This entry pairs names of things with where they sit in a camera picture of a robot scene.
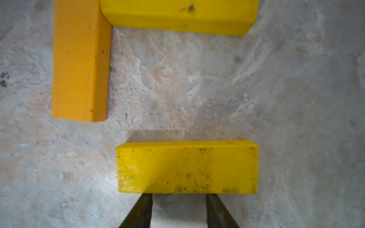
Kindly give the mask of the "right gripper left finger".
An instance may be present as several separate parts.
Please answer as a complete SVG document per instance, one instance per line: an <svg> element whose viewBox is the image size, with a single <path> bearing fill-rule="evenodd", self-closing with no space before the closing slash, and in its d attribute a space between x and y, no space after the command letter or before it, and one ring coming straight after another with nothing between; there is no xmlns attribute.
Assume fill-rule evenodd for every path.
<svg viewBox="0 0 365 228"><path fill-rule="evenodd" d="M153 195L142 194L119 228L150 228L152 208Z"/></svg>

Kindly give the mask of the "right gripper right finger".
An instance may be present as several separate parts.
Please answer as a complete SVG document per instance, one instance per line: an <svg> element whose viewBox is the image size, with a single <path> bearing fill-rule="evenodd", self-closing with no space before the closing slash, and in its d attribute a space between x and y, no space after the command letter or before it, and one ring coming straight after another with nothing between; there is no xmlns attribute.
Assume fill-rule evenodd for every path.
<svg viewBox="0 0 365 228"><path fill-rule="evenodd" d="M208 228L239 228L217 194L206 195Z"/></svg>

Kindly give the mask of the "yellow block pair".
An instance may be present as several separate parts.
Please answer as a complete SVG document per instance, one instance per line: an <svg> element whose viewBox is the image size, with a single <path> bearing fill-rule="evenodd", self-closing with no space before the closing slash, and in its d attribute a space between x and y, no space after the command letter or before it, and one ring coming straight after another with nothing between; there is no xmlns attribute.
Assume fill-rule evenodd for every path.
<svg viewBox="0 0 365 228"><path fill-rule="evenodd" d="M101 1L115 27L244 36L255 23L258 0Z"/></svg>
<svg viewBox="0 0 365 228"><path fill-rule="evenodd" d="M127 142L116 150L122 193L255 194L259 148L250 141Z"/></svg>

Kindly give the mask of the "orange block small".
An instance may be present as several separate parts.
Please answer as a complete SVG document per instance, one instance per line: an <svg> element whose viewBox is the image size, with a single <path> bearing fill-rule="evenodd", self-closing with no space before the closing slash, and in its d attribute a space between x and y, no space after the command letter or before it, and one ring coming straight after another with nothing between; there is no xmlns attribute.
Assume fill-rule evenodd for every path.
<svg viewBox="0 0 365 228"><path fill-rule="evenodd" d="M55 1L52 117L106 120L111 35L100 1Z"/></svg>

